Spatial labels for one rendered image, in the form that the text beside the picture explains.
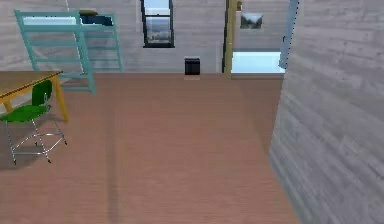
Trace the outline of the small black bin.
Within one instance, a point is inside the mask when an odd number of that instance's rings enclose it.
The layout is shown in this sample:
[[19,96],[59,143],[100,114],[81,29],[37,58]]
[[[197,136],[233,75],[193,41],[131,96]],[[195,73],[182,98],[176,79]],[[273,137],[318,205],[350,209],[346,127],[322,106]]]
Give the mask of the small black bin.
[[185,74],[186,75],[199,75],[200,74],[200,59],[199,58],[185,58]]

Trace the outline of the yellow wooden room door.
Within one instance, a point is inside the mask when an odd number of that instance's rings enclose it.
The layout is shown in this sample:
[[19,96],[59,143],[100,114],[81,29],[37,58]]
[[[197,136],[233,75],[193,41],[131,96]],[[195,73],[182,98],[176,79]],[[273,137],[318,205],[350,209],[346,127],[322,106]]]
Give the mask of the yellow wooden room door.
[[226,0],[222,71],[227,79],[231,78],[232,73],[238,1]]

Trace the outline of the white bed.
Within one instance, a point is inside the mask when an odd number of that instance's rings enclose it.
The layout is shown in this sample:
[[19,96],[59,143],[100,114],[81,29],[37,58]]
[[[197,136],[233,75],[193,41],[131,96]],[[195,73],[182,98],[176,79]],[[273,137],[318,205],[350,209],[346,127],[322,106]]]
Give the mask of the white bed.
[[280,52],[234,52],[233,73],[284,73],[279,66]]

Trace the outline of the black framed window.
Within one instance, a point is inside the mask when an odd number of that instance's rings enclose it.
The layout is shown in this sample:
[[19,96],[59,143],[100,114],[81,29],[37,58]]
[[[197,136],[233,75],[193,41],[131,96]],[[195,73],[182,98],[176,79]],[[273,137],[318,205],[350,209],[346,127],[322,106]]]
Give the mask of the black framed window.
[[140,0],[145,48],[174,48],[173,0]]

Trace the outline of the framed landscape picture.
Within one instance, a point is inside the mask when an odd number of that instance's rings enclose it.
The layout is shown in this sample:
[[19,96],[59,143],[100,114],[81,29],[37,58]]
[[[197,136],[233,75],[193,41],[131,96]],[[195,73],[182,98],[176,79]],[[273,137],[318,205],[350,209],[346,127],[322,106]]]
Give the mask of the framed landscape picture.
[[260,29],[262,25],[262,13],[242,13],[241,14],[241,29]]

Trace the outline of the light blue room door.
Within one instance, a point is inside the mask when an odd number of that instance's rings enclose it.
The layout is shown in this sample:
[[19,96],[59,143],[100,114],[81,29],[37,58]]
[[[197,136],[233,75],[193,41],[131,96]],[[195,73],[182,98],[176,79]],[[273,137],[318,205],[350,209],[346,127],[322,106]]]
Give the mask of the light blue room door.
[[288,66],[288,56],[289,56],[290,44],[293,36],[295,20],[297,17],[298,6],[299,6],[299,0],[290,0],[285,33],[283,35],[282,45],[280,48],[281,54],[280,54],[279,66],[282,69],[286,69]]

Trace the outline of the teal ladder shelf unit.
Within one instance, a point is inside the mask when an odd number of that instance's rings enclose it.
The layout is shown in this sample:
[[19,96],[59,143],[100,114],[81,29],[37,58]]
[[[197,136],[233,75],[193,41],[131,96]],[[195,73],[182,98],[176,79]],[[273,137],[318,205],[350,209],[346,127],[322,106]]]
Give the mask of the teal ladder shelf unit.
[[[28,56],[34,71],[39,71],[39,63],[79,63],[81,67],[80,72],[76,73],[62,73],[60,77],[67,79],[85,79],[88,81],[87,86],[65,86],[64,90],[74,91],[87,91],[92,94],[96,93],[96,85],[93,73],[95,71],[122,71],[122,61],[120,54],[120,43],[118,40],[118,33],[116,28],[116,20],[113,14],[97,14],[107,16],[112,19],[112,26],[104,26],[99,24],[83,24],[80,18],[85,15],[80,10],[66,11],[66,12],[24,12],[21,10],[14,10],[17,24],[28,52]],[[74,40],[72,41],[58,41],[58,40],[32,40],[29,35],[31,33],[72,33]],[[111,38],[115,41],[112,46],[95,46],[88,47],[86,40],[88,38]],[[38,57],[33,48],[34,47],[75,47],[78,52],[76,58],[41,58]],[[90,50],[113,50],[116,52],[116,57],[108,60],[107,58],[100,58],[100,61],[116,62],[117,67],[112,68],[94,68],[92,63],[97,62],[97,59],[92,59],[89,56]]]

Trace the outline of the dark blue box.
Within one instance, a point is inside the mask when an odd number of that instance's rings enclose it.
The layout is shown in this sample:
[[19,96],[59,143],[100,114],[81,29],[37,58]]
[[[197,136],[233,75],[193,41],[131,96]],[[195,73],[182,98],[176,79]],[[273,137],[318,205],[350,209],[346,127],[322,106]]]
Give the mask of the dark blue box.
[[99,24],[104,26],[112,26],[112,19],[107,16],[101,15],[81,15],[80,16],[83,24]]

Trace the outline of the green chair with metal legs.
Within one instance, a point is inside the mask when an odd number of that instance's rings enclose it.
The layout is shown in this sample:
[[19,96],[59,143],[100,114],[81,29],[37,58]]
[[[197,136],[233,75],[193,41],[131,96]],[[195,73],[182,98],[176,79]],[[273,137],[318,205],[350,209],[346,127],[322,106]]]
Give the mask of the green chair with metal legs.
[[[41,133],[36,124],[37,118],[40,118],[45,115],[48,115],[50,118],[53,117],[53,114],[51,113],[52,106],[49,103],[52,91],[53,83],[50,80],[42,81],[33,86],[32,99],[30,105],[18,107],[12,112],[0,117],[0,121],[5,124],[5,131],[14,165],[17,164],[16,157],[19,155],[44,155],[47,159],[47,162],[50,163],[51,160],[49,158],[48,153],[52,151],[61,142],[67,145],[65,135],[55,120],[53,120],[53,124],[56,128],[55,133]],[[19,144],[15,145],[10,135],[9,124],[25,122],[32,123],[33,133],[25,137]],[[47,148],[43,141],[43,138],[45,136],[58,136],[58,140],[50,148]],[[33,140],[34,145],[38,147],[40,151],[19,152],[18,148],[30,139]]]

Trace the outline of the wooden table with yellow legs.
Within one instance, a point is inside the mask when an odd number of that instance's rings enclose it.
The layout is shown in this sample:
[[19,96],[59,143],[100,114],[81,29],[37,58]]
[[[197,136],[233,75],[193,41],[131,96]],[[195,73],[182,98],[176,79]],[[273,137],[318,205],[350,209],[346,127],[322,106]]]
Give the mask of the wooden table with yellow legs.
[[61,71],[0,71],[0,105],[11,112],[11,100],[32,90],[33,86],[50,80],[55,89],[56,101],[65,122],[69,121],[59,75]]

